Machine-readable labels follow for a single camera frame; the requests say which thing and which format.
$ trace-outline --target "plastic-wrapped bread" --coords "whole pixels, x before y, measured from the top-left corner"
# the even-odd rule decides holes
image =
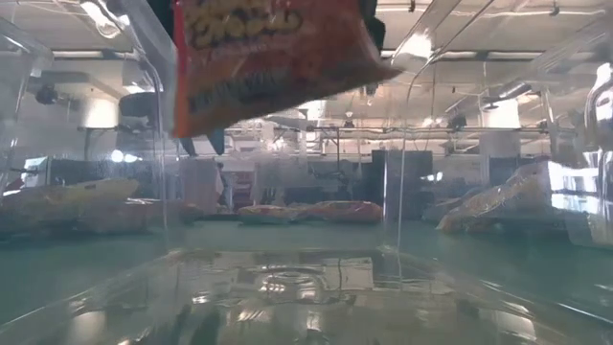
[[[305,208],[303,216],[333,222],[369,224],[383,219],[383,209],[369,201],[323,201]]]
[[[273,205],[242,207],[237,213],[247,224],[286,224],[298,220],[301,215],[299,209]]]
[[[449,211],[437,227],[446,233],[483,232],[497,218],[543,215],[551,212],[548,162],[517,169],[505,184],[489,188]]]

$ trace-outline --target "factory floor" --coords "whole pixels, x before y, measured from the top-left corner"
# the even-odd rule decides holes
[[[206,221],[164,236],[59,241],[0,247],[0,324],[84,291],[123,270],[162,256],[167,248],[222,251],[307,248],[375,249],[395,243],[383,226],[243,226]],[[543,237],[449,237],[432,225],[407,222],[400,251],[444,265],[518,296],[613,320],[610,252]]]

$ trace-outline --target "snack bag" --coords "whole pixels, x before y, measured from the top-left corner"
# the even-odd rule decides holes
[[[358,0],[175,0],[174,134],[246,120],[384,81]]]

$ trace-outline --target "packaged food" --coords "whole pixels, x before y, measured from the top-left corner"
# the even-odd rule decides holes
[[[489,188],[449,211],[439,223],[445,233],[490,232],[504,219],[552,218],[548,162],[518,168],[503,185]]]
[[[380,61],[355,0],[181,0],[174,25],[178,137],[400,73]]]
[[[272,205],[242,207],[237,213],[240,220],[248,224],[286,224],[297,220],[301,214],[299,210]]]
[[[383,209],[369,201],[323,201],[305,209],[304,218],[334,222],[377,223]]]

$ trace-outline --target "support column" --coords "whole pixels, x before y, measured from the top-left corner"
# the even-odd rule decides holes
[[[494,108],[482,109],[483,127],[519,128],[516,100],[499,102]],[[516,131],[488,131],[479,137],[481,178],[484,185],[504,183],[519,166],[520,133]]]

